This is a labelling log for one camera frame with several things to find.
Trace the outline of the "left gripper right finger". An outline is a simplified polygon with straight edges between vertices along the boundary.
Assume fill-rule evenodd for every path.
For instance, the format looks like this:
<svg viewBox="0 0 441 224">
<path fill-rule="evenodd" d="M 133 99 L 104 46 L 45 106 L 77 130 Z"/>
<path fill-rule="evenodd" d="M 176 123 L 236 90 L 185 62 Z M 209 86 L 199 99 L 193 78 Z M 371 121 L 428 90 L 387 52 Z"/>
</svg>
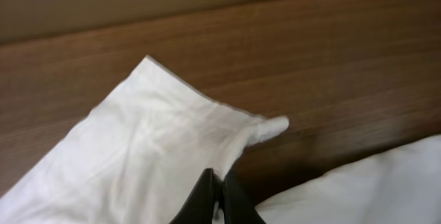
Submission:
<svg viewBox="0 0 441 224">
<path fill-rule="evenodd" d="M 266 224 L 233 171 L 223 181 L 223 212 L 225 224 Z"/>
</svg>

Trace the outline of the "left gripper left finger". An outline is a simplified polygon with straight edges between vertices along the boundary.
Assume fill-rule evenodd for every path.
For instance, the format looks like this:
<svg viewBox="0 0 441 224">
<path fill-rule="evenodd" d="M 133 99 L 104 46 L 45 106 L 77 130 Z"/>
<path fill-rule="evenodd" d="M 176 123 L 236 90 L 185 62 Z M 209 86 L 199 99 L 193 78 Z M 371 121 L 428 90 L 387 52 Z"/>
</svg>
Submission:
<svg viewBox="0 0 441 224">
<path fill-rule="evenodd" d="M 205 169 L 170 224 L 212 223 L 215 202 L 216 175 L 213 169 Z"/>
</svg>

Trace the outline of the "white t-shirt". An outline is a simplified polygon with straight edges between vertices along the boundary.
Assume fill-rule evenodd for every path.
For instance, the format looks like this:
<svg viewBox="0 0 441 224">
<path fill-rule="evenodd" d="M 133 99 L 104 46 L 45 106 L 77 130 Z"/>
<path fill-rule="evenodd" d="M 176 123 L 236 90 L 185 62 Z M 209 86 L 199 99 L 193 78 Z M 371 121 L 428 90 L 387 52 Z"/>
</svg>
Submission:
<svg viewBox="0 0 441 224">
<path fill-rule="evenodd" d="M 145 57 L 1 198 L 2 223 L 169 223 L 204 170 L 284 132 Z M 266 223 L 439 223 L 440 137 L 334 169 L 262 202 Z"/>
</svg>

